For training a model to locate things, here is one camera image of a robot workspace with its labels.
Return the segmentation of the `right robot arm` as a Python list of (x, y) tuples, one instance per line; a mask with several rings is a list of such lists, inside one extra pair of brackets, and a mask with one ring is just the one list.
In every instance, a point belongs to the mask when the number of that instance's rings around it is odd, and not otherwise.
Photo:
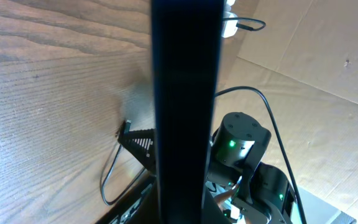
[(206, 182), (234, 188), (232, 204), (252, 223), (290, 223), (299, 200), (286, 175), (262, 158), (271, 133), (253, 117), (232, 112), (212, 133), (208, 116), (158, 120), (134, 131), (124, 121), (117, 136), (157, 180), (142, 207), (162, 223), (228, 223)]

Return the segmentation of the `blue Galaxy smartphone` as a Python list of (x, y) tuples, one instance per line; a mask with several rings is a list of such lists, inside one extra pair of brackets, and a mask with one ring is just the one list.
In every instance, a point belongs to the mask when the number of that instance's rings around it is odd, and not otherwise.
[(163, 223), (203, 221), (224, 2), (153, 0), (157, 182)]

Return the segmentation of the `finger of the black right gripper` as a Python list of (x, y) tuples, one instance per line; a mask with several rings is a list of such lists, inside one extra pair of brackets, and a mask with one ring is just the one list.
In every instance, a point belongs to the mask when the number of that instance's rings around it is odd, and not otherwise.
[(122, 128), (117, 139), (150, 172), (156, 170), (154, 134), (153, 129), (128, 131)]

